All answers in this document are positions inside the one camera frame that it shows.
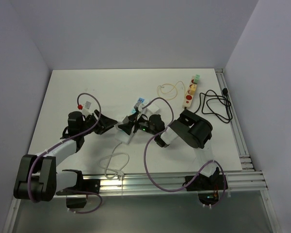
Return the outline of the white multicolour power strip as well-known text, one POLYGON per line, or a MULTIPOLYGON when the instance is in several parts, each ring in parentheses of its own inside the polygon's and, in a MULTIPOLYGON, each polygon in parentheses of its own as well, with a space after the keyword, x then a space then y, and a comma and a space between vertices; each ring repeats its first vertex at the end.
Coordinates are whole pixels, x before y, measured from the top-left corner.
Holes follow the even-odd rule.
POLYGON ((135 131, 135 126, 137 125, 138 119, 142 114, 146 113, 146 109, 142 109, 149 102, 149 99, 139 97, 134 104, 130 113, 123 117, 121 121, 116 124, 115 139, 119 142, 128 145, 133 138, 135 131))

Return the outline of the white charger block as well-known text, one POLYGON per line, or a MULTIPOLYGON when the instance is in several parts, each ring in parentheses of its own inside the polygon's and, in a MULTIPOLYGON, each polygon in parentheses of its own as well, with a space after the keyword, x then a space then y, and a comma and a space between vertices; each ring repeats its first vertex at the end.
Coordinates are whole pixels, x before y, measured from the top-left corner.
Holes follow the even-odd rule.
POLYGON ((147 106, 146 111, 150 114, 156 114, 160 110, 160 107, 155 105, 154 103, 147 106))

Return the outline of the beige red power strip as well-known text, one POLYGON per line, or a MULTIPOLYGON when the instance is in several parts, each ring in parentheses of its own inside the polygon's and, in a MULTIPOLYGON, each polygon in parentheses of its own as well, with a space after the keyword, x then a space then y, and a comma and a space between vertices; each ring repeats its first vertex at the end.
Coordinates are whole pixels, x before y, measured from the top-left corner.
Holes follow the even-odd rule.
POLYGON ((192 105, 194 95, 197 90, 197 83, 198 78, 196 76, 192 76, 189 87, 187 88, 185 95, 184 95, 184 101, 182 104, 183 109, 189 109, 192 105))

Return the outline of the yellow usb charger plug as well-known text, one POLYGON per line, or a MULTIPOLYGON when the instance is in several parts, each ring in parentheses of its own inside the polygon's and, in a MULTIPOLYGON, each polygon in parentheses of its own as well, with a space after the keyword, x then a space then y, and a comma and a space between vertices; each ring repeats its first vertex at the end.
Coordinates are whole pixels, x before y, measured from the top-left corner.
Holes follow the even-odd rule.
POLYGON ((196 88, 197 88, 196 84, 190 85, 190 90, 189 90, 190 95, 194 95, 195 94, 196 88))

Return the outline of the green usb charger plug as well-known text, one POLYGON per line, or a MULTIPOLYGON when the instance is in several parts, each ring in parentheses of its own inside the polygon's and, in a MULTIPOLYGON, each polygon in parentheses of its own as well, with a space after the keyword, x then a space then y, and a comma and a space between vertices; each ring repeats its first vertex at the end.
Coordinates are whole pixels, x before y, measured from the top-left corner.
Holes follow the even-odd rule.
POLYGON ((200 79, 200 75, 196 74, 194 78, 194 84, 198 84, 199 79, 200 79))

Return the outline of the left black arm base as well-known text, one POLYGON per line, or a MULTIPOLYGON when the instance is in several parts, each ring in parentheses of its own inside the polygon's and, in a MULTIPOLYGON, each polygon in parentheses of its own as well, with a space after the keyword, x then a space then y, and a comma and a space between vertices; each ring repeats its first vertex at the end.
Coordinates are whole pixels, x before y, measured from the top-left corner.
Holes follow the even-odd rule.
POLYGON ((99 179, 85 179, 74 187, 65 188, 64 190, 56 192, 56 195, 66 196, 66 207, 70 211, 78 214, 87 214, 98 210, 102 205, 102 197, 99 191, 99 179), (88 203, 90 195, 98 197, 99 203, 94 209, 85 211, 84 208, 88 203))

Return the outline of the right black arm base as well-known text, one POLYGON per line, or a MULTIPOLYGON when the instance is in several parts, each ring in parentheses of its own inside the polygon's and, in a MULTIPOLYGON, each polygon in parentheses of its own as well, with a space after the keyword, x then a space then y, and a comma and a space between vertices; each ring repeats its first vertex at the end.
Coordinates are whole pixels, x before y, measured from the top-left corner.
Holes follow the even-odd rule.
POLYGON ((224 194, 228 189, 226 176, 220 173, 218 167, 210 177, 200 174, 188 185, 192 178, 193 176, 185 176, 185 182, 182 186, 186 186, 185 189, 188 192, 197 191, 201 204, 209 208, 219 202, 219 192, 222 191, 224 194))

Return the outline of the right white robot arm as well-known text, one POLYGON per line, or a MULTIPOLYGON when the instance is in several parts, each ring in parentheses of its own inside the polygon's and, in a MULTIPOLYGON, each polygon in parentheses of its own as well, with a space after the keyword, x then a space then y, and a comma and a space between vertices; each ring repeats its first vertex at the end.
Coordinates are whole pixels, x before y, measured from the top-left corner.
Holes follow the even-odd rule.
POLYGON ((124 122, 118 125, 118 129, 131 135, 138 130, 154 135, 154 141, 161 148, 168 147, 173 141, 180 138, 188 146, 194 149, 196 161, 201 170, 201 186, 211 189, 217 183, 214 175, 218 165, 214 162, 211 148, 212 125, 204 118, 189 110, 183 110, 178 119, 173 120, 170 125, 165 126, 161 115, 134 113, 125 117, 124 122))

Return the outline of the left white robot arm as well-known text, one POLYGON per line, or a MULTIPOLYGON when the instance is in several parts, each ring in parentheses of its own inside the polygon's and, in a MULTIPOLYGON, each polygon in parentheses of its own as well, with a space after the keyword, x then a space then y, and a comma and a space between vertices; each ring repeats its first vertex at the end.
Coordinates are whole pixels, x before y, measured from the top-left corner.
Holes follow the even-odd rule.
POLYGON ((34 203, 50 201, 55 193, 68 188, 79 194, 85 188, 79 170, 57 172, 57 166, 83 146, 85 136, 91 133, 102 135, 112 129, 117 121, 103 115, 99 110, 92 114, 74 111, 68 114, 67 126, 60 141, 39 154, 22 156, 13 195, 16 199, 34 203))

